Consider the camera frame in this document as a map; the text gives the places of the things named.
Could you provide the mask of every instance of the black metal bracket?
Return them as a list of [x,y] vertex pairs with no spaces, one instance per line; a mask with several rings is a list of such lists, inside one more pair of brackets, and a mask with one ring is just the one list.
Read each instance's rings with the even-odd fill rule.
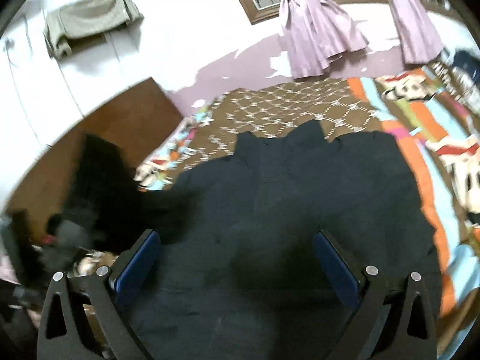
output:
[[[75,278],[67,278],[60,272],[54,275],[38,335],[38,360],[104,359],[83,304],[93,305],[116,360],[153,359],[114,304],[118,278],[129,267],[136,252],[146,244],[150,234],[150,231],[145,232],[111,268],[100,267],[93,275]],[[357,360],[386,304],[390,305],[390,312],[370,359],[434,360],[434,321],[421,276],[413,273],[408,278],[388,278],[373,266],[359,270],[355,258],[346,254],[331,235],[327,234],[326,239],[341,257],[334,264],[340,262],[347,266],[352,272],[347,281],[354,284],[350,289],[358,289],[361,294],[360,305],[326,360]]]
[[46,294],[38,332],[38,360],[105,360],[83,305],[93,305],[108,347],[117,360],[153,360],[136,334],[118,312],[109,280],[118,277],[135,252],[152,233],[147,230],[127,257],[119,256],[111,268],[103,266],[90,276],[68,278],[57,272]]

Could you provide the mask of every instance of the blue gripper pad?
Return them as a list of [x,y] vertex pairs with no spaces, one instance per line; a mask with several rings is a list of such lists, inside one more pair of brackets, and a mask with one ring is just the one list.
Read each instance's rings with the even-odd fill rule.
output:
[[128,306],[137,296],[150,269],[157,261],[159,248],[160,237],[156,231],[152,231],[115,281],[115,305],[120,310]]
[[313,237],[313,251],[340,301],[344,306],[356,309],[361,300],[359,283],[322,233]]

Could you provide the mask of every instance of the brown patterned fabric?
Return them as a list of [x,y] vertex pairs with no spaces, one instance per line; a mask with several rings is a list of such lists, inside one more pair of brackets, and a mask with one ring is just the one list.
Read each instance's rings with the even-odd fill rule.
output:
[[329,141],[351,132],[381,131],[374,110],[351,94],[346,80],[288,82],[259,91],[237,89],[213,102],[211,117],[199,128],[177,168],[167,173],[167,180],[201,162],[232,155],[237,134],[245,131],[259,138],[284,137],[312,119],[320,122]]

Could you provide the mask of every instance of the window frame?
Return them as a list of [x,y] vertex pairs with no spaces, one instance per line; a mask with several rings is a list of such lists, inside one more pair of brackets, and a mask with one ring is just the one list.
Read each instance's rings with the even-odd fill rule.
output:
[[[253,0],[239,0],[252,25],[278,16],[280,4],[273,4],[265,8],[258,8]],[[333,0],[337,4],[388,4],[388,0]],[[455,10],[447,10],[432,2],[422,1],[429,12],[435,12],[461,23],[462,17]]]

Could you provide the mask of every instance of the patterned bedsheet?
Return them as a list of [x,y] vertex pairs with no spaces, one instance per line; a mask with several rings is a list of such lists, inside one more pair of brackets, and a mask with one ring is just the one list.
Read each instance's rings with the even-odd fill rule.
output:
[[320,121],[328,140],[359,131],[394,135],[417,180],[422,211],[436,229],[442,271],[437,353],[448,360],[480,312],[480,119],[465,92],[439,63],[376,79],[238,89],[194,115],[136,178],[145,191],[162,189],[181,171],[231,154],[240,132],[284,136],[311,119]]

